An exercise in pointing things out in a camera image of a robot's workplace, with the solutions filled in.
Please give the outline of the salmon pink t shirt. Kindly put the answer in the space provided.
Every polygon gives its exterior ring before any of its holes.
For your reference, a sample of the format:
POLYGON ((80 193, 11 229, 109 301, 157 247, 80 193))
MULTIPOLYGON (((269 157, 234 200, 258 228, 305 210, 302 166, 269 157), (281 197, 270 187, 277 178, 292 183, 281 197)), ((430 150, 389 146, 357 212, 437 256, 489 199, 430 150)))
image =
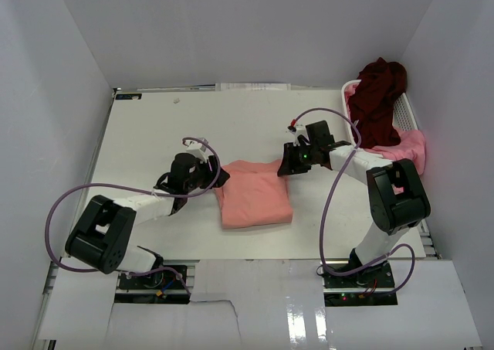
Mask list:
POLYGON ((288 180, 277 175, 280 165, 278 159, 269 163, 237 160, 222 166, 230 178, 215 194, 224 230, 292 222, 288 180))

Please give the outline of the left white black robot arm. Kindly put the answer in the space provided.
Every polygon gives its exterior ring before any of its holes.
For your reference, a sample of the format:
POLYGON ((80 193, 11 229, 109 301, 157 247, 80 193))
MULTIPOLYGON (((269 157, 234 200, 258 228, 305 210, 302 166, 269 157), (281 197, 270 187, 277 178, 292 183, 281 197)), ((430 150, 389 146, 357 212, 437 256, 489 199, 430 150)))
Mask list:
POLYGON ((103 274, 136 274, 145 287, 163 278, 162 257, 131 246, 135 226, 180 211, 196 189, 220 188, 230 178, 215 156, 202 161, 189 153, 175 155, 169 172, 158 178, 150 194, 123 199, 95 195, 66 241, 65 251, 103 274))

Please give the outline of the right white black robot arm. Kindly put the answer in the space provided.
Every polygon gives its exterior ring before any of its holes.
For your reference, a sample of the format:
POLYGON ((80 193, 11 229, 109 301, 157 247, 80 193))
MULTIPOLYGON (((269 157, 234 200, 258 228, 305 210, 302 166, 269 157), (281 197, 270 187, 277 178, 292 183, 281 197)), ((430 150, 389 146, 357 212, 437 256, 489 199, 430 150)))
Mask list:
POLYGON ((431 206, 418 170, 410 159, 391 161, 361 151, 347 141, 319 146, 286 143, 278 169, 279 177, 307 173, 314 165, 337 172, 320 222, 319 249, 322 271, 335 277, 349 276, 358 287, 366 287, 377 276, 375 265, 400 248, 410 246, 399 239, 429 217, 431 206), (367 186, 372 223, 362 241, 352 249, 348 263, 338 270, 326 263, 324 228, 327 213, 341 177, 346 174, 367 186))

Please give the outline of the papers behind table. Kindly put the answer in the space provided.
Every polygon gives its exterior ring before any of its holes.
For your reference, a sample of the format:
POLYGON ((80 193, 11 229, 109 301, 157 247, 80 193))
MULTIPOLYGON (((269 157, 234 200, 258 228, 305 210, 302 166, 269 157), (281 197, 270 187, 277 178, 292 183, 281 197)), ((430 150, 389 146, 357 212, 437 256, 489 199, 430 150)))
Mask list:
POLYGON ((241 91, 287 91, 291 90, 290 83, 217 83, 216 91, 241 90, 241 91))

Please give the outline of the dark red shirt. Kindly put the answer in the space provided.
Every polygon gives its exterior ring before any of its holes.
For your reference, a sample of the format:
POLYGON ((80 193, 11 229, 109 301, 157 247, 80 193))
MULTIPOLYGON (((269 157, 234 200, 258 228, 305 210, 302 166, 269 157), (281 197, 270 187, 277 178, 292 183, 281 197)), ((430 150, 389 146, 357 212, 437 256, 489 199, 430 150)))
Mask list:
POLYGON ((350 119, 361 136, 360 147, 395 146, 401 143, 393 127, 394 102, 407 88, 406 69, 398 62, 382 58, 366 65, 359 83, 348 98, 350 119))

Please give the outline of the pink shirt in basket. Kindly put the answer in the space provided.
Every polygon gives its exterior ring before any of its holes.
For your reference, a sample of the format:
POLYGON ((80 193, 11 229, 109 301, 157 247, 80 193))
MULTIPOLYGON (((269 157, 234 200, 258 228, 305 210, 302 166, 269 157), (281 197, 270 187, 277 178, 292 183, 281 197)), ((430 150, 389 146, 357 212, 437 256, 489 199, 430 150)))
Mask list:
POLYGON ((403 131, 396 128, 396 131, 401 139, 400 144, 395 146, 374 146, 371 149, 367 149, 367 151, 391 161, 409 159, 414 163, 418 174, 422 175, 426 162, 424 135, 419 130, 403 131))

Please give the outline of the white plastic laundry basket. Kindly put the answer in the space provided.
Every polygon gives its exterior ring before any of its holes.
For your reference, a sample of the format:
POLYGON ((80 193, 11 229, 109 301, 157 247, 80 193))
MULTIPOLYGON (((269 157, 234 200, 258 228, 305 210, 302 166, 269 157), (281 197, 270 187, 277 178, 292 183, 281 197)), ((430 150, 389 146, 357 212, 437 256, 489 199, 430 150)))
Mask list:
MULTIPOLYGON (((345 83, 341 88, 343 113, 349 120, 351 120, 351 116, 348 99, 355 93, 359 83, 360 80, 351 80, 345 83)), ((418 125, 414 118, 414 114, 406 93, 400 95, 400 97, 394 102, 393 127, 398 132, 400 138, 402 138, 403 134, 410 131, 416 131, 418 129, 418 125)))

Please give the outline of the black label sticker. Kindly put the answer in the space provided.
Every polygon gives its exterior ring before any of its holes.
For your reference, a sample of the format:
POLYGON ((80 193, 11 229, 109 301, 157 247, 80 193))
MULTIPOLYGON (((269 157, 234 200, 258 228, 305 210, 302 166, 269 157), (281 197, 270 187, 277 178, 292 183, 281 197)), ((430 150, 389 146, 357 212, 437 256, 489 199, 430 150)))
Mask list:
POLYGON ((141 93, 119 93, 115 96, 115 100, 140 100, 141 93))

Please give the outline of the white paper sheets front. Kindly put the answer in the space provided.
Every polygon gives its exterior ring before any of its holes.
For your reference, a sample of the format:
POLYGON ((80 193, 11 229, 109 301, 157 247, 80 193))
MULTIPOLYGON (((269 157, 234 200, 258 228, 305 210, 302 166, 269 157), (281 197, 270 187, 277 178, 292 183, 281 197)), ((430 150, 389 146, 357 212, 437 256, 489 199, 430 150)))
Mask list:
POLYGON ((117 304, 115 276, 62 272, 39 329, 58 349, 481 346, 447 260, 417 262, 395 305, 326 306, 314 261, 203 260, 189 304, 117 304))

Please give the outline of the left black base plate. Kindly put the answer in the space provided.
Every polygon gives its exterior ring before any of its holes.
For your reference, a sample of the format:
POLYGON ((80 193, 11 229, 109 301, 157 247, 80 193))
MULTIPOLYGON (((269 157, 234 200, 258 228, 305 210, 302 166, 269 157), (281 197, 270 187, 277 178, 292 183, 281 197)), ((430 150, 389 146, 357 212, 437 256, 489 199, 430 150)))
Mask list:
POLYGON ((187 283, 188 267, 186 265, 167 266, 171 270, 162 270, 146 277, 119 276, 117 296, 133 296, 151 299, 156 302, 165 302, 177 298, 188 300, 188 293, 184 288, 187 283))

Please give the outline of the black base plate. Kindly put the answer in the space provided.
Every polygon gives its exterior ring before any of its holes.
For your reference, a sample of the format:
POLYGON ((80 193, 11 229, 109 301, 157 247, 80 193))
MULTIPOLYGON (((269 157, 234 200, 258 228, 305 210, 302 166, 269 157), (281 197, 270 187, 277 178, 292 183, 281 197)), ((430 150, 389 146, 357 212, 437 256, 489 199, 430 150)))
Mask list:
POLYGON ((177 298, 188 300, 188 293, 184 288, 187 283, 188 267, 186 265, 167 266, 171 270, 162 270, 146 277, 119 276, 117 296, 133 296, 151 299, 156 302, 165 302, 177 298))
POLYGON ((371 267, 363 272, 345 277, 336 277, 316 269, 323 278, 323 296, 327 308, 396 306, 396 293, 388 294, 395 286, 391 265, 388 262, 371 267))

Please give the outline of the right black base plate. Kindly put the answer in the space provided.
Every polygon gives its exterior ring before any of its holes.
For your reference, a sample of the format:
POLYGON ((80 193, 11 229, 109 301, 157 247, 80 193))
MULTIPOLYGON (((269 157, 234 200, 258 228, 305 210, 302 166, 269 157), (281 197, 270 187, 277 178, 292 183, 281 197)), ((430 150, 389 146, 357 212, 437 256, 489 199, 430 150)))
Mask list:
POLYGON ((363 272, 345 277, 336 277, 316 269, 323 278, 323 296, 327 308, 396 306, 396 293, 388 294, 395 286, 391 265, 388 262, 371 267, 363 272))

